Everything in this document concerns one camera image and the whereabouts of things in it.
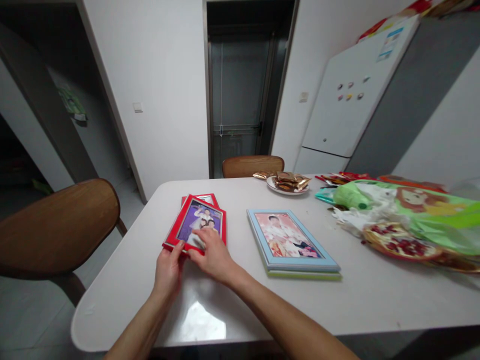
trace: hand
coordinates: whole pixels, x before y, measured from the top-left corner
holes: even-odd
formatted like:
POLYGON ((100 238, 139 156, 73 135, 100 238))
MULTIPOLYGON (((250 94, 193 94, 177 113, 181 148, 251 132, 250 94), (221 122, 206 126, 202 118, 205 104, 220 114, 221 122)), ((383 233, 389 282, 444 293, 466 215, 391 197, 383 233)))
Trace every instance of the hand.
POLYGON ((156 260, 155 283, 151 294, 160 299, 175 299, 182 284, 182 270, 186 257, 180 256, 185 246, 184 241, 170 250, 163 248, 156 260))
POLYGON ((198 267, 216 281, 227 285, 230 280, 235 278, 235 273, 240 268, 227 250, 220 235, 210 227, 204 227, 200 230, 192 230, 192 233, 198 235, 205 243, 205 256, 198 251, 190 249, 188 255, 198 267))

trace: light blue photo frame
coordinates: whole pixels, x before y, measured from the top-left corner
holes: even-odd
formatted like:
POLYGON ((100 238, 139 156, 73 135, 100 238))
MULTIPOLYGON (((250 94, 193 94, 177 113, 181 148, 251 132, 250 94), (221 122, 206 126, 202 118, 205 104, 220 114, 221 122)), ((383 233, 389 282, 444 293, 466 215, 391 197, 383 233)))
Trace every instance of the light blue photo frame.
POLYGON ((294 269, 296 271, 322 271, 322 272, 338 272, 340 266, 332 259, 328 252, 322 245, 314 238, 314 236, 305 228, 300 220, 290 210, 276 210, 276 209, 250 209, 247 210, 252 230, 258 241, 261 256, 266 260, 266 265, 269 270, 285 270, 294 269), (287 214, 290 219, 298 226, 303 235, 311 242, 314 248, 322 257, 278 257, 272 254, 272 251, 267 243, 264 233, 260 227, 259 221, 255 214, 287 214))

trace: freezer drawer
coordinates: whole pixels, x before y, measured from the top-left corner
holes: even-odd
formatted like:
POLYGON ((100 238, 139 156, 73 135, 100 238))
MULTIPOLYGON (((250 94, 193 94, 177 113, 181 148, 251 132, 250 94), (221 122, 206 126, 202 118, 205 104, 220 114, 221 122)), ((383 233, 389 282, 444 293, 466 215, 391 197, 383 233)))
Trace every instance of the freezer drawer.
POLYGON ((295 172, 299 174, 338 173, 345 169, 348 162, 349 159, 345 157, 302 147, 295 164, 295 172))

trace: wooden chair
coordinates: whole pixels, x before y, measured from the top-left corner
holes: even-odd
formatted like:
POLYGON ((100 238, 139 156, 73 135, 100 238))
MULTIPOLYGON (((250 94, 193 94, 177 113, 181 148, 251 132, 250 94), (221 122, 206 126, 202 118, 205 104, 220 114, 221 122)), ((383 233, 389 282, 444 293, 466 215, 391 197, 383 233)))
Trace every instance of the wooden chair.
POLYGON ((85 287, 73 273, 118 228, 120 202, 113 186, 93 179, 67 187, 0 222, 0 275, 50 280, 74 306, 85 287))
POLYGON ((223 177, 228 178, 249 178, 256 172, 265 170, 277 172, 284 170, 284 160, 279 156, 253 155, 230 157, 223 161, 221 170, 223 177))

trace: refrigerator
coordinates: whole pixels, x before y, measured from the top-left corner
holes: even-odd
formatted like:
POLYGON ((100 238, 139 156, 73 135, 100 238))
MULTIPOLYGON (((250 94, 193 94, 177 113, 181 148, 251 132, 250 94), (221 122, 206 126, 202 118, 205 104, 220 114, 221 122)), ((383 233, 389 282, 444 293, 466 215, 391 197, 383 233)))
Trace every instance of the refrigerator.
POLYGON ((391 174, 479 45, 479 13, 417 15, 332 57, 294 171, 391 174))

